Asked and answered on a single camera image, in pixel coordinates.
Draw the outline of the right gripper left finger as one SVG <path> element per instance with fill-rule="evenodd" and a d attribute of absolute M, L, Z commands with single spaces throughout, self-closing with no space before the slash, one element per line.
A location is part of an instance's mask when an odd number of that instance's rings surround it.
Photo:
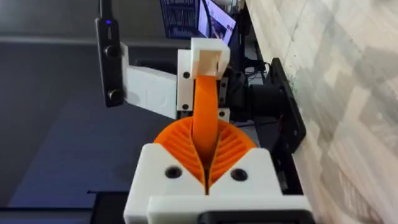
<path fill-rule="evenodd" d="M 192 141 L 192 118 L 168 125 L 145 144 L 132 180 L 123 217 L 126 223 L 147 223 L 152 197 L 204 196 L 205 176 Z"/>

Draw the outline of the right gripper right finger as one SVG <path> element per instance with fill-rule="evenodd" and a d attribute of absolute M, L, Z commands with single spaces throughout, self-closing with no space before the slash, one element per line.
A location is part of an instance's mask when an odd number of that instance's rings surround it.
<path fill-rule="evenodd" d="M 219 122 L 220 133 L 210 166 L 211 196 L 282 195 L 271 154 L 245 132 Z"/>

